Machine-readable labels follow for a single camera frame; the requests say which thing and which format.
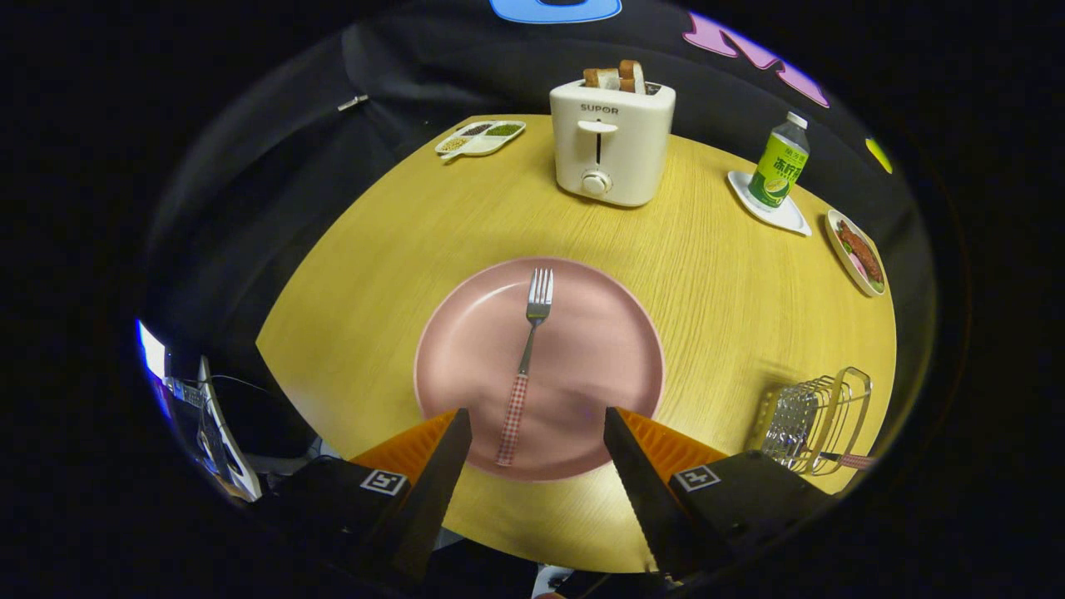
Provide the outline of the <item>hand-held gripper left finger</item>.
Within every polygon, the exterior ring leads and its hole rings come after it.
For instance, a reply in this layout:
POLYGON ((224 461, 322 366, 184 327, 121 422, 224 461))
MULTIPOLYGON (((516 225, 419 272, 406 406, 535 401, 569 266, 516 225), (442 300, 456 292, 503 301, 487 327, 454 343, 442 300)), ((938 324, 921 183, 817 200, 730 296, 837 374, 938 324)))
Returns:
POLYGON ((258 515, 293 543, 368 583, 419 583, 472 441, 465 408, 356 458, 317 458, 263 493, 258 515))

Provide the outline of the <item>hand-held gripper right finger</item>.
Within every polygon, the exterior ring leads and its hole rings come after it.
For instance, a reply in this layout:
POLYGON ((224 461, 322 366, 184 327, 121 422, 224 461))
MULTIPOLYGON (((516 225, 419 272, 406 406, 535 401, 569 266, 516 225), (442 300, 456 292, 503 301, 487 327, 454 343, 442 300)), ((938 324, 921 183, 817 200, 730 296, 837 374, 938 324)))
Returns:
POLYGON ((760 451, 730 455, 622 407, 606 409, 602 440, 663 573, 753 557, 836 504, 760 451))

